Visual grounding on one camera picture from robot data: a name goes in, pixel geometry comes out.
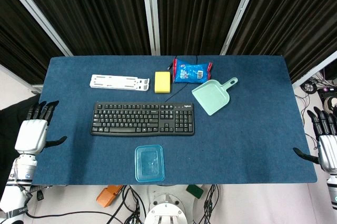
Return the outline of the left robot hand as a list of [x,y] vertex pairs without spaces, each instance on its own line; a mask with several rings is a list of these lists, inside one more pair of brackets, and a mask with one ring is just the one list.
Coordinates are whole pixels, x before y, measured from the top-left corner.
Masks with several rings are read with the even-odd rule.
[[37,102],[29,108],[15,143],[15,150],[19,154],[38,155],[44,149],[58,146],[66,141],[66,136],[54,141],[46,139],[48,127],[58,104],[58,100],[50,103],[43,101]]

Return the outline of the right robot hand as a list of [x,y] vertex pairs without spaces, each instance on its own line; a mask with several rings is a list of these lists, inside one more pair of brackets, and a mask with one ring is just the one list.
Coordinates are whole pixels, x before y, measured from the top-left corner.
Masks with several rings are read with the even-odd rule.
[[314,112],[307,111],[313,124],[318,148],[318,156],[305,154],[293,148],[296,155],[303,160],[319,164],[321,169],[330,175],[336,175],[336,116],[314,107]]

